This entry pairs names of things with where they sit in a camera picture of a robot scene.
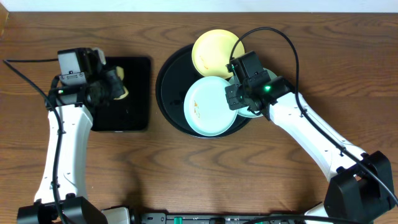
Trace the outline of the mint plate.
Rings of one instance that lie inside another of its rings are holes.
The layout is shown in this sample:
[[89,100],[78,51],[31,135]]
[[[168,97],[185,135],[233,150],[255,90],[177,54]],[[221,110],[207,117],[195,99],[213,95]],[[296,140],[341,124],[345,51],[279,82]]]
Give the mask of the mint plate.
[[266,112],[263,110],[275,101],[272,81],[276,78],[276,74],[266,68],[260,74],[246,78],[243,83],[233,75],[225,88],[229,109],[246,118],[264,116]]
[[206,137],[225,133],[235,122],[237,111],[231,110],[225,88],[229,82],[210,76],[197,80],[187,91],[183,112],[188,125]]

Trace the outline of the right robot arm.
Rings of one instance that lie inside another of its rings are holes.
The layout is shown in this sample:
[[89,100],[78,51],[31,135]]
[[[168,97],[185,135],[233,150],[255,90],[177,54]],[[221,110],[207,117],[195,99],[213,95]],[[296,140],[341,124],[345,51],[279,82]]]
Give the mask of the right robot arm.
[[347,141],[307,105],[283,77],[267,71],[233,76],[226,87],[232,109],[250,108],[291,135],[325,175],[324,202],[299,219],[305,223],[372,223],[397,205],[391,163]]

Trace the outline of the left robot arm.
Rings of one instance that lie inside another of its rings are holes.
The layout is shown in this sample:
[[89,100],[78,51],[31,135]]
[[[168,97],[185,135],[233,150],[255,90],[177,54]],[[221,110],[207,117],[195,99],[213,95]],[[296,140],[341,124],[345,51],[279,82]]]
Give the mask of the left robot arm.
[[83,72],[56,76],[45,96],[49,146],[44,174],[31,206],[18,209],[18,223],[130,223],[125,206],[97,209],[87,199],[85,168],[93,115],[88,105],[127,96],[124,70],[113,67],[86,77]]

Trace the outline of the black rectangular tray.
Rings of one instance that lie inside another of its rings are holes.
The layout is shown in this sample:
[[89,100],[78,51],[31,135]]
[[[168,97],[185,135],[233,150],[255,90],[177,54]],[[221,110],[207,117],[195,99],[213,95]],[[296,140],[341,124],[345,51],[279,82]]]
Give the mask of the black rectangular tray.
[[124,70],[128,95],[96,110],[92,131],[128,132],[145,130],[149,124],[151,61],[148,57],[106,57],[110,66]]

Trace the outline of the round black tray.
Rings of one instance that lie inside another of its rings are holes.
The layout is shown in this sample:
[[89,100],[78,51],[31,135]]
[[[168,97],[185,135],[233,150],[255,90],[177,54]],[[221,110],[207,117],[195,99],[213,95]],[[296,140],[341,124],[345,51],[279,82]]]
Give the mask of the round black tray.
[[221,138],[233,134],[248,124],[250,119],[237,115],[235,122],[225,133],[213,137],[196,133],[185,119],[185,95],[197,80],[204,78],[193,66],[192,48],[193,45],[188,45],[176,51],[160,69],[155,86],[157,104],[166,120],[185,134],[198,138]]

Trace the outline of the yellow plastic plate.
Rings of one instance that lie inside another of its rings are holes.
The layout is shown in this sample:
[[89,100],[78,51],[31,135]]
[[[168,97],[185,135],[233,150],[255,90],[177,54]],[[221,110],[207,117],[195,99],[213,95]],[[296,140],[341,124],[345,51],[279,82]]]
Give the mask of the yellow plastic plate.
[[209,30],[199,36],[192,48],[192,62],[198,73],[204,77],[231,78],[233,74],[226,65],[237,40],[234,33],[223,29]]

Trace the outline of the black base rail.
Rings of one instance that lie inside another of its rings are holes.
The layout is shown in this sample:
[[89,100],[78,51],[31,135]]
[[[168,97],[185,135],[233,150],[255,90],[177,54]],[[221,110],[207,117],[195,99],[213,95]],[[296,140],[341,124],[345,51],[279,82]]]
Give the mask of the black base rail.
[[278,213],[267,215],[238,214],[191,214],[191,213],[142,213],[131,215],[132,224],[242,224],[254,219],[278,216]]

